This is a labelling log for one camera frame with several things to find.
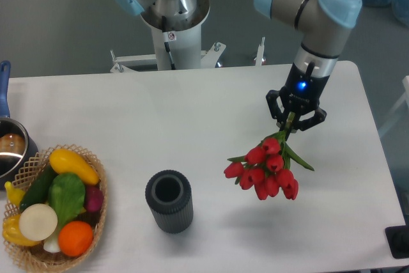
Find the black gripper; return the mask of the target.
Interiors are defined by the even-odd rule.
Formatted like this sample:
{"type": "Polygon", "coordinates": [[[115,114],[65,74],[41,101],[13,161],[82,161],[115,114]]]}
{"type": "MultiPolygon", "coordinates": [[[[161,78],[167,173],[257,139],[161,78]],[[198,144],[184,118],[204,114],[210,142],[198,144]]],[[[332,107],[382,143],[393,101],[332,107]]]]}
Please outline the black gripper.
{"type": "Polygon", "coordinates": [[[288,114],[295,113],[290,125],[290,132],[305,131],[324,122],[327,112],[319,107],[320,97],[327,84],[329,76],[314,77],[315,62],[311,61],[303,72],[296,64],[292,64],[285,85],[280,91],[270,90],[266,94],[266,102],[271,117],[277,122],[279,128],[286,124],[288,114]],[[280,98],[284,110],[278,104],[280,98]],[[314,111],[307,119],[301,120],[299,115],[314,111]]]}

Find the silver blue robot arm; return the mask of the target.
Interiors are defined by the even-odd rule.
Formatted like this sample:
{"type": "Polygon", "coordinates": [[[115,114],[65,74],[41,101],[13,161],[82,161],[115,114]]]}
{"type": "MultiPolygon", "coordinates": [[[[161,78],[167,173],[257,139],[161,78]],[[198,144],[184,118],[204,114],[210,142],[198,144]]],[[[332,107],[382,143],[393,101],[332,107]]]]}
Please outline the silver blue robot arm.
{"type": "MultiPolygon", "coordinates": [[[[159,70],[213,67],[203,55],[201,26],[209,0],[115,0],[150,27],[159,70]]],[[[285,85],[266,101],[279,128],[291,133],[320,124],[320,96],[355,27],[362,0],[253,0],[257,12],[303,34],[285,85]]]]}

